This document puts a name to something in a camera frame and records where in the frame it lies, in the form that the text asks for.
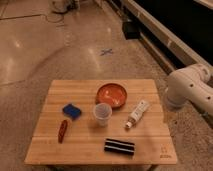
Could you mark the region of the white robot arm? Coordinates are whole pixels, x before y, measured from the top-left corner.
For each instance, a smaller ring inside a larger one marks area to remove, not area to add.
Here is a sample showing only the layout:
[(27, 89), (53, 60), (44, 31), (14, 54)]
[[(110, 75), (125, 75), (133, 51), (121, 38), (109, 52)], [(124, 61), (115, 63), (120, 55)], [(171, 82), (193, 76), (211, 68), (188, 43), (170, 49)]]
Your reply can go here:
[(180, 110), (190, 101), (213, 117), (213, 88), (207, 84), (210, 78), (210, 69), (201, 63), (171, 72), (164, 94), (166, 107)]

